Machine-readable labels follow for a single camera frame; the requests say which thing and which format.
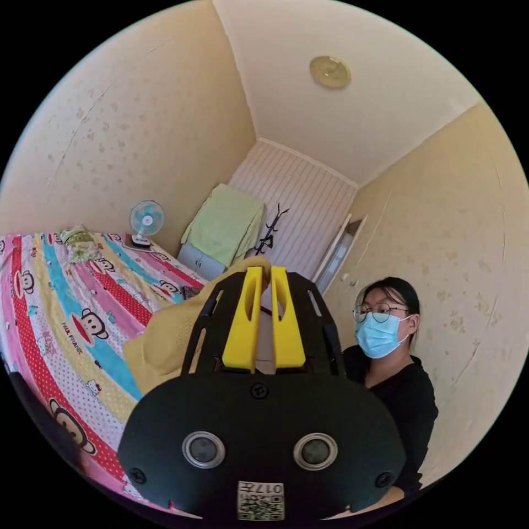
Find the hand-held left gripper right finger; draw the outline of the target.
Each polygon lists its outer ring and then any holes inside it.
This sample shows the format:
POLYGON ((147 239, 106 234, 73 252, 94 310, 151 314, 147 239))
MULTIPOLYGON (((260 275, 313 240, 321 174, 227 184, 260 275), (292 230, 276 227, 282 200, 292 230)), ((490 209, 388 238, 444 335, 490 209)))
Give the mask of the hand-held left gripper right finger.
POLYGON ((272 343, 275 372, 299 370, 306 362, 287 270, 271 267, 272 343))

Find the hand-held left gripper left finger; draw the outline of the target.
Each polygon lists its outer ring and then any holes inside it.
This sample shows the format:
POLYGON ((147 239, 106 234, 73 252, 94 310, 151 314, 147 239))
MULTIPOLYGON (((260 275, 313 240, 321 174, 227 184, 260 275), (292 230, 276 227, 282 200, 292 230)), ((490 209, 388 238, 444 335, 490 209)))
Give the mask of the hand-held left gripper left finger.
POLYGON ((262 267, 249 267, 242 279, 241 292, 222 355, 222 363, 229 370, 255 373, 262 280, 262 267))

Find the person's left hand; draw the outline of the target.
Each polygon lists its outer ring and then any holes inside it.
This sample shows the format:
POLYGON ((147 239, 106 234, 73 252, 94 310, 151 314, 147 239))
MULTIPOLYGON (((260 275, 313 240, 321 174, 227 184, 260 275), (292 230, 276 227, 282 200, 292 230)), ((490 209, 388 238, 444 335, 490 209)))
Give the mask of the person's left hand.
POLYGON ((374 510, 384 508, 388 505, 396 503, 404 499, 404 491, 398 487, 391 487, 388 492, 376 503, 361 509, 361 510, 352 510, 351 507, 347 507, 346 511, 343 511, 337 515, 326 518, 327 520, 341 519, 344 517, 355 516, 365 514, 374 510))

